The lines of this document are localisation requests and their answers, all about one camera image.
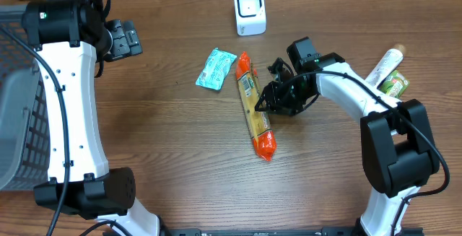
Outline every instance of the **wood grain surface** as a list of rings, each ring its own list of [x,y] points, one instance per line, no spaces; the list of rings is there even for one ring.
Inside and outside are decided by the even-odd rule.
[[[452,175],[447,191],[413,200],[403,224],[462,235],[462,0],[266,0],[266,13],[266,33],[240,38],[232,0],[113,0],[109,18],[132,19],[144,52],[106,64],[96,80],[100,135],[110,167],[134,171],[146,208],[172,228],[353,225],[370,184],[359,126],[343,110],[321,98],[294,118],[271,116],[278,149],[265,162],[250,142],[235,65],[220,92],[194,83],[215,47],[247,51],[265,85],[266,66],[289,61],[286,47],[305,36],[362,77],[403,43],[402,100],[424,103]],[[423,190],[442,181],[433,175]],[[32,193],[0,193],[2,235],[44,235],[51,217]],[[55,235],[91,224],[61,215]]]

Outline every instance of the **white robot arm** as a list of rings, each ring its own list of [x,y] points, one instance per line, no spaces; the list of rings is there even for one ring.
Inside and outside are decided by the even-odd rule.
[[[390,108],[405,115],[434,144],[423,105],[385,95],[359,77],[339,55],[321,56],[309,38],[295,41],[287,53],[299,75],[294,76],[290,66],[278,58],[268,68],[276,81],[264,87],[256,110],[296,115],[319,95],[345,110],[360,125],[363,169],[372,184],[367,209],[353,235],[398,234],[407,207],[400,211],[402,199],[417,193],[438,171],[439,159]],[[304,106],[313,95],[315,99]],[[407,134],[408,140],[395,145],[391,137],[398,134]]]
[[[64,102],[67,106],[67,121],[69,134],[71,134],[69,136],[69,152],[72,162],[70,182],[83,183],[88,174],[92,174],[95,180],[104,177],[109,173],[109,165],[101,145],[97,124],[95,82],[93,77],[96,62],[95,47],[85,42],[80,42],[79,47],[73,48],[69,46],[69,42],[49,43],[44,44],[42,51],[39,51],[38,54],[42,56],[56,73],[59,84],[64,87]],[[57,183],[63,183],[64,142],[61,111],[55,87],[51,78],[49,78],[49,73],[41,65],[40,72],[45,86],[52,149],[48,177],[49,180],[56,179]],[[133,194],[134,202],[133,206],[126,210],[125,215],[104,214],[91,218],[95,218],[99,222],[105,220],[116,221],[132,235],[159,235],[159,218],[154,214],[150,214],[134,196],[134,179],[129,183],[133,183],[133,185],[126,192]],[[116,190],[124,191],[125,181],[122,184],[123,186]],[[84,190],[84,194],[89,196],[91,192],[87,191]],[[104,199],[105,197],[99,197],[98,201],[104,201]],[[75,208],[78,205],[80,204],[75,203],[75,205],[67,207]],[[82,209],[79,211],[86,213],[83,214],[85,217],[86,215],[90,215],[88,212],[95,212],[97,210],[93,206],[93,210]],[[104,212],[105,208],[100,206],[98,214]],[[122,231],[117,227],[113,229],[123,235]]]

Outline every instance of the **gray basket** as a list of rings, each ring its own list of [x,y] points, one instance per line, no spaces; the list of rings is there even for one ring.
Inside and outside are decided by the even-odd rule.
[[[27,42],[25,5],[0,6],[0,25]],[[45,90],[32,56],[0,32],[0,190],[47,181],[50,136]]]

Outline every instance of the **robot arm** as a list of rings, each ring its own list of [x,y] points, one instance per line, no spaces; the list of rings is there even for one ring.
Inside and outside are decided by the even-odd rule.
[[[128,167],[109,169],[100,141],[95,105],[95,64],[142,53],[132,22],[105,20],[103,0],[31,2],[22,17],[27,43],[57,78],[66,106],[70,177],[64,192],[64,137],[60,102],[51,73],[38,64],[46,93],[51,156],[48,182],[34,187],[39,206],[110,220],[133,235],[158,235],[160,220],[136,199]]]
[[[256,110],[296,115],[306,109],[304,104],[313,95],[327,97],[345,110],[360,125],[362,165],[372,185],[367,209],[358,219],[355,234],[390,235],[402,198],[416,193],[438,171],[438,158],[397,116],[345,75],[396,108],[434,143],[423,105],[416,100],[401,102],[383,94],[359,77],[339,55],[321,56],[308,38],[295,41],[287,53],[299,76],[294,77],[287,69],[288,64],[278,58],[269,67],[278,82],[270,82],[263,89]],[[395,145],[392,136],[396,134],[407,134],[408,139]],[[406,206],[393,234],[401,231],[405,211]]]

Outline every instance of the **orange packaging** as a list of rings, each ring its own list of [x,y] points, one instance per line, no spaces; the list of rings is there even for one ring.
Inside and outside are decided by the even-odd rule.
[[[276,151],[276,140],[269,125],[268,114],[255,111],[261,90],[257,71],[253,68],[247,52],[239,57],[236,78],[255,152],[264,160],[271,161]]]

